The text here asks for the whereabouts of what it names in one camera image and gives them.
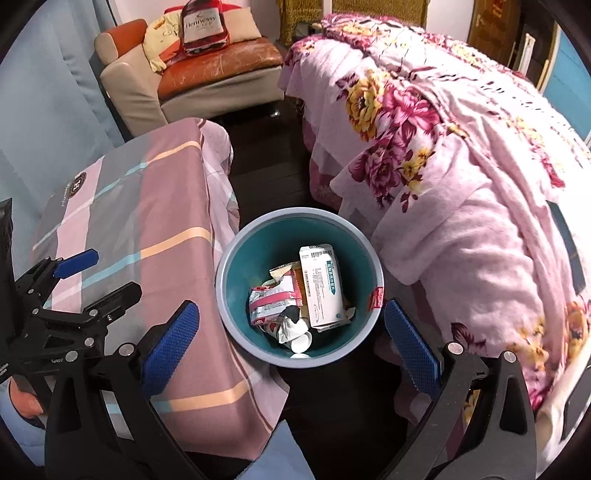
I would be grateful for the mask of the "person's left hand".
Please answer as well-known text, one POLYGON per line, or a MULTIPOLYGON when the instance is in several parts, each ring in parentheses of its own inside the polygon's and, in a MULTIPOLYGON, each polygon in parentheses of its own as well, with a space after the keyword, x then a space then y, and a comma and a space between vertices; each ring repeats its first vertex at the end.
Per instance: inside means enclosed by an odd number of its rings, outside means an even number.
POLYGON ((33 393, 21 390, 14 378, 10 379, 9 396, 15 410, 27 420, 45 413, 38 398, 33 393))

